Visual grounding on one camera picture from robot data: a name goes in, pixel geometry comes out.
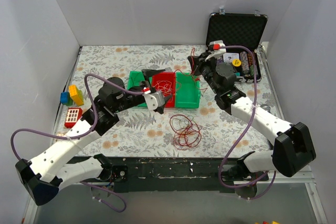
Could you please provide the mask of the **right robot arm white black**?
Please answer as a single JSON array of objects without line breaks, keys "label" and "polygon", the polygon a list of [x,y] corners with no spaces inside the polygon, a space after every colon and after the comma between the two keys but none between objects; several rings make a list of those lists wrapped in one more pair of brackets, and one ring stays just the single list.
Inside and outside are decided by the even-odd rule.
[{"label": "right robot arm white black", "polygon": [[292,177],[316,158],[308,127],[298,122],[284,121],[255,105],[236,88],[236,75],[231,64],[221,62],[209,54],[188,56],[192,73],[202,76],[215,93],[218,107],[246,122],[261,133],[273,146],[271,151],[251,152],[242,156],[228,173],[242,180],[251,180],[257,172],[277,171]]}]

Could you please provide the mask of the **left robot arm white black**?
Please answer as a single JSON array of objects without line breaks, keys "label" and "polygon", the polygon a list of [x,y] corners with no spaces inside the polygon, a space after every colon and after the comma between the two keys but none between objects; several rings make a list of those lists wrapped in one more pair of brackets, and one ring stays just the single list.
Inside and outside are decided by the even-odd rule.
[{"label": "left robot arm white black", "polygon": [[105,79],[89,73],[84,77],[86,87],[89,86],[90,77],[103,81],[103,85],[95,98],[89,96],[91,107],[64,136],[32,129],[18,129],[13,133],[11,140],[20,132],[34,133],[57,140],[57,143],[30,160],[18,158],[15,165],[21,183],[36,205],[42,206],[50,202],[60,190],[70,185],[91,178],[96,178],[100,182],[112,178],[113,164],[102,154],[75,164],[71,164],[70,160],[115,126],[119,121],[119,112],[145,103],[150,111],[163,114],[165,105],[171,97],[164,96],[162,91],[156,90],[150,83],[151,77],[162,72],[162,69],[143,69],[144,81],[130,89],[124,87],[124,82],[120,78]]}]

